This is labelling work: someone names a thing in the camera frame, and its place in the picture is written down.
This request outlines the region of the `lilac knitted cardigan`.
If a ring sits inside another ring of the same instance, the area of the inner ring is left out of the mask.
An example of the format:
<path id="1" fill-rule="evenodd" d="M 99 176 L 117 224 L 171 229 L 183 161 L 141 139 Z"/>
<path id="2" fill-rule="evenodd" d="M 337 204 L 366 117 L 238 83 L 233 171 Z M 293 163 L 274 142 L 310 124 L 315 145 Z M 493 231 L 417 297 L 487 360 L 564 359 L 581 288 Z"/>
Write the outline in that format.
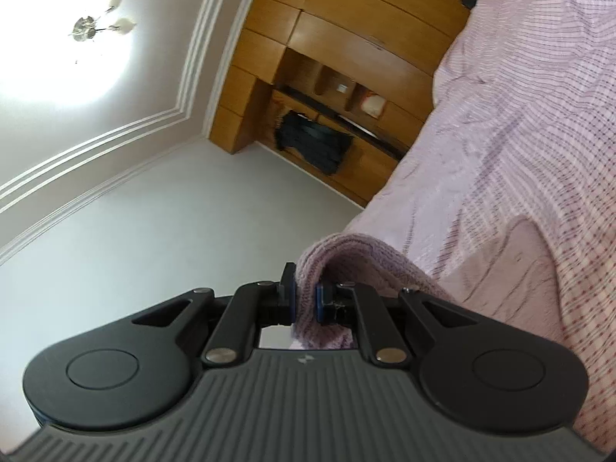
<path id="1" fill-rule="evenodd" d="M 389 298 L 419 289 L 482 316 L 556 343 L 566 341 L 559 286 L 550 250 L 534 222 L 516 217 L 503 234 L 481 245 L 443 280 L 411 263 L 400 251 L 361 234 L 334 234 L 303 253 L 296 266 L 298 313 L 293 345 L 303 349 L 349 348 L 351 333 L 315 316 L 321 281 L 367 284 Z"/>

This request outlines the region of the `pink checked bed sheet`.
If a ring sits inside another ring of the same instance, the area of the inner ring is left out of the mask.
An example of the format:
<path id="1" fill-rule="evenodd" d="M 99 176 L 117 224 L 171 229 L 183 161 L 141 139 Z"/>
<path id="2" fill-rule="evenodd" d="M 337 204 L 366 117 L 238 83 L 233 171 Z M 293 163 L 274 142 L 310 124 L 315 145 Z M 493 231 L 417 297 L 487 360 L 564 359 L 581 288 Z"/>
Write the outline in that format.
<path id="1" fill-rule="evenodd" d="M 615 446 L 615 0 L 477 0 L 434 109 L 351 223 L 461 306 L 571 348 Z"/>

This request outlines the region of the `black hanging garment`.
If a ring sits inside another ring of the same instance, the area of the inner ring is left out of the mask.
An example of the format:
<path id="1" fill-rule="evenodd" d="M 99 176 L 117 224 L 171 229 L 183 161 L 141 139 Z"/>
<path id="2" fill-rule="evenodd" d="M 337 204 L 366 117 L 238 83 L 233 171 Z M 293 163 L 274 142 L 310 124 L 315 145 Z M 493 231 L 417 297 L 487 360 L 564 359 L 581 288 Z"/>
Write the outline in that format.
<path id="1" fill-rule="evenodd" d="M 321 173 L 333 175 L 351 148 L 353 136 L 290 110 L 275 129 L 275 142 L 278 150 L 295 149 Z"/>

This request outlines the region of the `white pink box on shelf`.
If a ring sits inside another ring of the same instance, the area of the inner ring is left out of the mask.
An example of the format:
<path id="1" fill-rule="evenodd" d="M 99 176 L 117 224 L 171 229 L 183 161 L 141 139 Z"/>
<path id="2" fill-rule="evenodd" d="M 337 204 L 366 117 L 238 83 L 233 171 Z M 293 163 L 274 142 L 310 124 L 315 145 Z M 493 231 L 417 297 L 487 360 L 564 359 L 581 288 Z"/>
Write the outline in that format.
<path id="1" fill-rule="evenodd" d="M 386 106 L 386 99 L 372 92 L 366 93 L 360 103 L 362 113 L 374 119 L 379 119 Z"/>

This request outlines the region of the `brown wooden wardrobe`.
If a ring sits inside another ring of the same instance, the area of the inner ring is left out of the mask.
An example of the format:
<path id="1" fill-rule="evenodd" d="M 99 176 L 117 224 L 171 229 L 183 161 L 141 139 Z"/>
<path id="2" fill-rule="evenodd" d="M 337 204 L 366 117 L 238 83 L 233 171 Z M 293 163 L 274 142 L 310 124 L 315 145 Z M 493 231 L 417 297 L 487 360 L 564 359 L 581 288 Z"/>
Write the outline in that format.
<path id="1" fill-rule="evenodd" d="M 432 111 L 437 66 L 465 27 L 473 0 L 243 0 L 209 119 L 228 153 L 273 149 L 358 204 L 385 185 Z M 363 96 L 386 99 L 379 119 Z M 290 110 L 353 136 L 336 174 L 276 147 Z"/>

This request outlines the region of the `ceiling chandelier lamp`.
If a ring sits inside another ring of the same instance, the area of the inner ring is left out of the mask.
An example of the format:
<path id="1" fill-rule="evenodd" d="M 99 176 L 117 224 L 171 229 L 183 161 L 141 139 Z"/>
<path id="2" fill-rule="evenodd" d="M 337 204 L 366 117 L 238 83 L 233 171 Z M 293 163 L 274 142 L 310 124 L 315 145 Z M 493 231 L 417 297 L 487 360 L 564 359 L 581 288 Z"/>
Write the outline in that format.
<path id="1" fill-rule="evenodd" d="M 119 10 L 123 0 L 110 0 L 107 8 L 99 17 L 91 15 L 80 17 L 74 24 L 70 33 L 71 38 L 78 43 L 94 40 L 103 32 L 114 32 L 118 35 L 128 35 L 136 27 L 137 23 L 129 18 L 119 18 L 115 22 L 107 22 L 112 13 Z"/>

